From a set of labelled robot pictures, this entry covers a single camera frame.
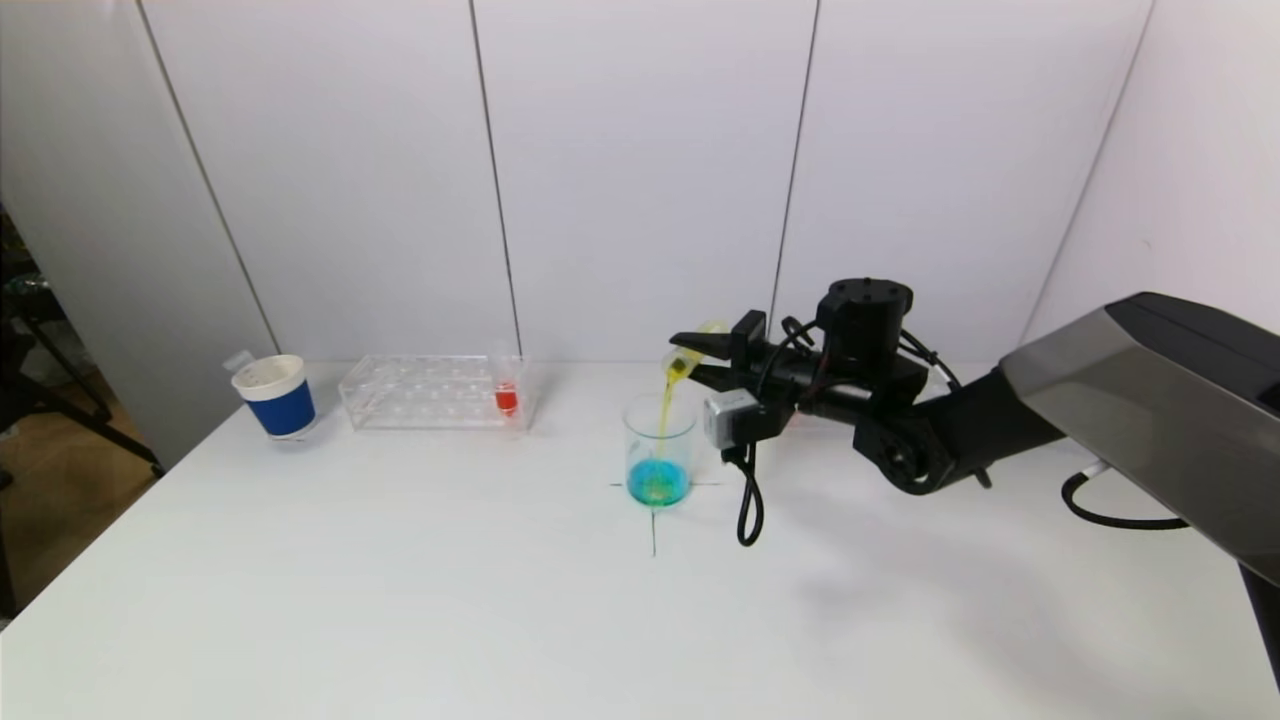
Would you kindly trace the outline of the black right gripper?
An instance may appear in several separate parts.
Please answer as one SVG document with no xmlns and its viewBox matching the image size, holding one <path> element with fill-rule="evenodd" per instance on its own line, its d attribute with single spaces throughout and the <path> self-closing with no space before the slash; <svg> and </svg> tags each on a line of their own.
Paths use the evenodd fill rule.
<svg viewBox="0 0 1280 720">
<path fill-rule="evenodd" d="M 795 316 L 782 320 L 783 338 L 768 341 L 769 318 L 762 310 L 748 311 L 728 332 L 680 332 L 669 338 L 673 355 L 730 360 L 730 366 L 699 364 L 687 378 L 707 388 L 733 388 L 733 370 L 754 393 L 764 393 L 783 355 L 809 356 L 809 324 Z"/>
</svg>

